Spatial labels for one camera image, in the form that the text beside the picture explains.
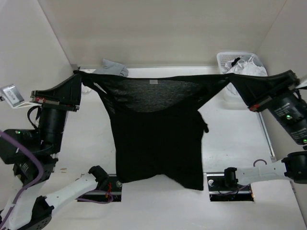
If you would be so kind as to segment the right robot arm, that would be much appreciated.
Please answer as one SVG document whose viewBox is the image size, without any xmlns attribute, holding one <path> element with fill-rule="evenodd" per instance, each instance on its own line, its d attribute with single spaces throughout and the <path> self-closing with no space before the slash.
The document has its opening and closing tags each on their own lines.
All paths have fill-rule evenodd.
<svg viewBox="0 0 307 230">
<path fill-rule="evenodd" d="M 252 112 L 264 112 L 269 140 L 277 161 L 251 168 L 227 168 L 222 182 L 235 189 L 254 182 L 289 180 L 307 182 L 307 103 L 300 90 L 306 84 L 291 70 L 271 77 L 227 74 Z"/>
</svg>

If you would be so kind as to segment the black tank top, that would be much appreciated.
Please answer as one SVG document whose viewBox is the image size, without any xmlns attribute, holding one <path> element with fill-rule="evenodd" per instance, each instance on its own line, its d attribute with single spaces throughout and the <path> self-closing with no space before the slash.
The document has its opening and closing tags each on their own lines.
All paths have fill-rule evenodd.
<svg viewBox="0 0 307 230">
<path fill-rule="evenodd" d="M 203 190 L 201 145 L 209 127 L 199 109 L 228 84 L 227 77 L 79 74 L 109 115 L 122 183 L 165 175 L 184 188 Z"/>
</svg>

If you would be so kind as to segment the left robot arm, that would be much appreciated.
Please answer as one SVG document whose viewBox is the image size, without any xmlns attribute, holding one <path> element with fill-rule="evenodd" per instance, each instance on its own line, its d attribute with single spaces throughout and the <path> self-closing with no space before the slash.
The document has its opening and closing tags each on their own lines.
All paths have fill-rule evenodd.
<svg viewBox="0 0 307 230">
<path fill-rule="evenodd" d="M 28 108 L 28 114 L 36 111 L 31 129 L 7 129 L 0 134 L 0 158 L 13 166 L 15 179 L 13 194 L 0 212 L 1 229 L 40 230 L 67 203 L 88 192 L 106 189 L 108 174 L 100 166 L 93 166 L 63 189 L 39 195 L 58 162 L 68 113 L 79 110 L 81 89 L 82 73 L 75 71 L 53 88 L 32 91 L 28 103 L 21 100 L 13 85 L 1 90 L 13 108 L 21 105 Z"/>
</svg>

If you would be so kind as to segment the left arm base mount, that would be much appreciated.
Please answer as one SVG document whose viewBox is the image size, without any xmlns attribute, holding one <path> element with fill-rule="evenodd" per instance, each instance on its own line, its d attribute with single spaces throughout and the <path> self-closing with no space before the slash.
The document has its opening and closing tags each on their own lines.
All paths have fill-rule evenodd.
<svg viewBox="0 0 307 230">
<path fill-rule="evenodd" d="M 77 198 L 78 202 L 92 202 L 97 204 L 108 204 L 111 202 L 121 202 L 122 183 L 115 174 L 109 175 L 108 184 L 100 189 L 90 191 Z"/>
</svg>

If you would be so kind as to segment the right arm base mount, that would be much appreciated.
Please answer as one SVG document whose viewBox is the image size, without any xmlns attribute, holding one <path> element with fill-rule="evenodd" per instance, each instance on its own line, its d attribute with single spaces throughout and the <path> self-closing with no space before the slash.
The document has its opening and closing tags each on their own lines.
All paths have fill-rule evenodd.
<svg viewBox="0 0 307 230">
<path fill-rule="evenodd" d="M 250 185 L 225 185 L 223 172 L 206 173 L 211 202 L 253 202 Z"/>
</svg>

